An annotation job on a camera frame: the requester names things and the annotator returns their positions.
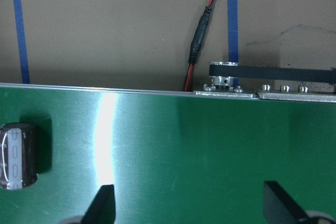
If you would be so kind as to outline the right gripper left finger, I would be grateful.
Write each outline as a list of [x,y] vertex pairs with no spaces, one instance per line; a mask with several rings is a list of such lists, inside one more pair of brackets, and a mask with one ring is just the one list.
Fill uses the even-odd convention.
[[99,188],[81,223],[114,223],[116,218],[114,185]]

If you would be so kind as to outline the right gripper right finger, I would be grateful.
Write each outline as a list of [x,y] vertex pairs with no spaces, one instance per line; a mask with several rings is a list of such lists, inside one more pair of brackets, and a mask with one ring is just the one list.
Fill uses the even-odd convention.
[[265,181],[263,213],[267,223],[305,223],[306,212],[276,181]]

